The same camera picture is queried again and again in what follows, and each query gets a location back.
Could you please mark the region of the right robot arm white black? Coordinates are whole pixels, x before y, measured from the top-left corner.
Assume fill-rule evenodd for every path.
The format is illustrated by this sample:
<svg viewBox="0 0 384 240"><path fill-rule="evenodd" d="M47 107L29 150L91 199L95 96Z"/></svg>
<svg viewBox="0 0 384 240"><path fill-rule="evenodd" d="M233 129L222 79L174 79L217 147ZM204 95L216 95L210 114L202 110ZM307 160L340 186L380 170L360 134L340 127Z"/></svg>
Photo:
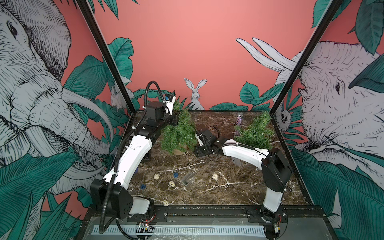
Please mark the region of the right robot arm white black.
<svg viewBox="0 0 384 240"><path fill-rule="evenodd" d="M283 195L293 173L282 151L277 148L259 149L233 139L217 138L209 129L201 132L196 130L195 137L198 140L194 148L196 157L223 155L249 163L262 171L267 190L259 215L266 223L280 223L283 219Z"/></svg>

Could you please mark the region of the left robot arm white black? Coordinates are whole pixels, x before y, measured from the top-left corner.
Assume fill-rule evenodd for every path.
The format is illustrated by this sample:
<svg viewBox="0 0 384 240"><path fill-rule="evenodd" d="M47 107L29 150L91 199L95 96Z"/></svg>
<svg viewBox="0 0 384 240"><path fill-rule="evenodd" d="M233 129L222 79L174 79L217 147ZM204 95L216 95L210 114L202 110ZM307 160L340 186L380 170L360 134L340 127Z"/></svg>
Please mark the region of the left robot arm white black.
<svg viewBox="0 0 384 240"><path fill-rule="evenodd" d="M114 165L101 179L91 184L91 198L101 214L99 233L104 234L112 222L132 215L143 215L151 221L155 217L154 202L143 197L133 197L129 192L131 179L145 155L152 149L162 130L176 126L179 116L174 112L174 94L158 91L159 100L145 102L142 118L123 138Z"/></svg>

